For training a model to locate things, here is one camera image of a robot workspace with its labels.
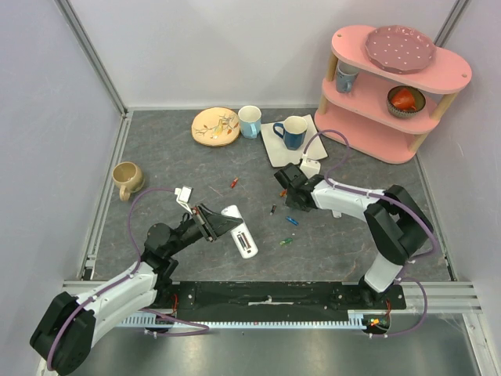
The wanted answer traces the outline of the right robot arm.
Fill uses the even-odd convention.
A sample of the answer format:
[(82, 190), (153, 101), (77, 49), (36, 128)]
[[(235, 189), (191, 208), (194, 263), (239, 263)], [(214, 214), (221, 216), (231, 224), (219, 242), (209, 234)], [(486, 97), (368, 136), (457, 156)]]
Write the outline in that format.
[(431, 221), (402, 186), (368, 190), (320, 174), (309, 178), (291, 163), (274, 177), (287, 191), (287, 207), (303, 212), (326, 210), (336, 218), (348, 215), (366, 223), (378, 250), (358, 290), (359, 301), (367, 308), (386, 300), (387, 289), (404, 266), (418, 257), (416, 252), (426, 241), (433, 251), (439, 249)]

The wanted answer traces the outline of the black battery with orange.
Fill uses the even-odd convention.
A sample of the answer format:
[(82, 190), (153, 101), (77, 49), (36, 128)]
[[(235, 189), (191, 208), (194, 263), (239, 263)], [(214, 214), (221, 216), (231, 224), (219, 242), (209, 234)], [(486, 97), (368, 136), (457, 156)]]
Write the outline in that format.
[(238, 237), (239, 242), (241, 243), (241, 245), (242, 245), (242, 247), (244, 249), (250, 249), (251, 248), (250, 243), (248, 242), (248, 240), (247, 240), (247, 238), (246, 238), (246, 236), (245, 236), (244, 233), (239, 233), (237, 235), (237, 237)]

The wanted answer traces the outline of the white remote control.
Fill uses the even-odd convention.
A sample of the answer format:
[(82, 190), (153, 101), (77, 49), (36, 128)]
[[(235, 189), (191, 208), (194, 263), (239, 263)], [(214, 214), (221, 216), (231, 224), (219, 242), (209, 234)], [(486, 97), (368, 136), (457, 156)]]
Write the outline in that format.
[[(240, 214), (240, 211), (236, 205), (230, 205), (226, 208), (224, 208), (221, 211), (221, 214), (223, 215), (230, 215), (230, 216), (235, 216), (239, 218), (243, 218), (242, 215)], [(239, 239), (237, 235), (239, 233), (244, 233), (248, 242), (250, 243), (251, 248), (250, 249), (244, 249), (239, 242)], [(253, 258), (257, 253), (258, 253), (258, 247), (254, 242), (254, 238), (251, 236), (250, 230), (247, 227), (247, 224), (243, 222), (239, 226), (237, 226), (234, 230), (230, 231), (230, 234), (232, 235), (232, 238), (235, 242), (235, 245), (237, 246), (237, 249), (239, 250), (239, 253), (243, 259), (250, 259)]]

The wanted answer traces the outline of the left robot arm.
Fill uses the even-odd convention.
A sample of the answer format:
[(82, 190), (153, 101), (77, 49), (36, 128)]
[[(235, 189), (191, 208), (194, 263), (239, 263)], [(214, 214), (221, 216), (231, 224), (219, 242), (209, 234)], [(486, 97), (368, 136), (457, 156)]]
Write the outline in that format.
[(115, 278), (80, 295), (59, 293), (31, 335), (31, 347), (59, 375), (74, 372), (104, 334), (134, 312), (171, 301), (173, 257), (198, 240), (217, 240), (243, 224), (235, 205), (221, 212), (199, 204), (179, 226), (152, 225), (139, 260)]

